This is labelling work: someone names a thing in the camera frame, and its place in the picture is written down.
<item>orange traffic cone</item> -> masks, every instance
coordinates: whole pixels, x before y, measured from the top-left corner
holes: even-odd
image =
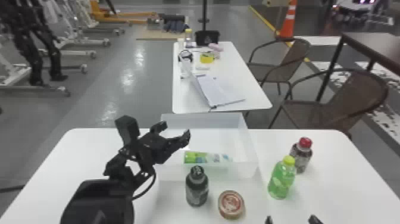
[[[289,3],[289,9],[286,14],[285,21],[283,22],[282,29],[280,29],[279,36],[281,38],[292,38],[293,28],[295,26],[295,15],[296,15],[297,0],[291,0]]]

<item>chair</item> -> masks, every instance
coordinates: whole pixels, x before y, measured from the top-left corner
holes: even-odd
[[[324,75],[329,72],[328,70],[293,82],[268,128],[272,127],[283,109],[298,129],[336,129],[350,136],[348,130],[359,121],[364,113],[383,104],[388,96],[388,86],[383,79],[369,71],[334,69],[331,72],[338,71],[348,71],[351,75],[325,104],[316,101],[287,100],[287,98],[297,84]]]
[[[258,49],[269,46],[273,43],[292,41],[294,41],[292,47],[289,49],[283,61],[278,66],[252,62],[254,54]],[[293,77],[297,68],[300,66],[304,58],[309,53],[310,46],[311,45],[308,41],[300,38],[276,39],[275,41],[271,41],[269,43],[265,43],[256,47],[251,52],[247,66],[253,73],[255,79],[260,83],[261,87],[264,85],[265,82],[277,83],[278,94],[280,95],[280,84],[286,83],[287,85],[289,85],[289,88],[291,87],[289,79]]]

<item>notebook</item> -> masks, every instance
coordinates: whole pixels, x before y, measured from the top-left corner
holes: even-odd
[[[219,107],[245,100],[244,97],[223,89],[218,80],[210,75],[192,74],[191,79],[198,92],[203,95],[210,107]]]

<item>concrete floor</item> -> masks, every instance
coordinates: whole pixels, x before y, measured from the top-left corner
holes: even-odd
[[[201,16],[201,7],[198,5],[125,6],[119,9],[182,13],[191,18],[190,26],[194,30],[201,28],[195,22]],[[213,5],[209,8],[209,18],[209,29],[219,30],[221,41],[232,41],[244,60],[249,58],[254,47],[273,39],[273,33],[247,6]],[[108,37],[112,46],[95,48],[98,51],[98,58],[95,60],[85,57],[64,60],[64,64],[89,64],[89,73],[86,75],[68,72],[70,77],[62,85],[72,92],[69,98],[0,95],[0,106],[4,109],[4,114],[0,116],[0,188],[25,183],[62,135],[72,128],[113,127],[114,119],[124,114],[137,118],[140,127],[150,127],[159,121],[162,113],[171,113],[173,43],[136,41],[139,29],[139,26],[126,27],[126,34],[120,37],[88,35],[97,39]],[[277,64],[287,50],[286,45],[274,45],[260,52],[255,61]],[[8,55],[15,50],[9,43],[0,51],[3,54],[7,52]],[[19,63],[22,61],[18,55],[10,60]],[[293,79],[311,73],[303,64]],[[313,99],[319,85],[319,79],[312,80],[307,86],[299,88],[295,97]],[[276,85],[265,85],[264,90],[274,108],[251,113],[248,119],[250,128],[266,128],[282,100],[277,95]],[[327,91],[325,97],[330,95],[332,91]],[[280,116],[274,128],[292,126],[285,116]],[[400,195],[398,156],[363,122],[353,128],[352,134],[355,145]],[[17,193],[0,195],[0,214],[16,195]]]

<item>green bottle cap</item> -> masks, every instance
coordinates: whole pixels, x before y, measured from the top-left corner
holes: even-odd
[[[283,163],[288,166],[294,166],[295,162],[296,162],[295,159],[290,155],[287,155],[283,158]]]

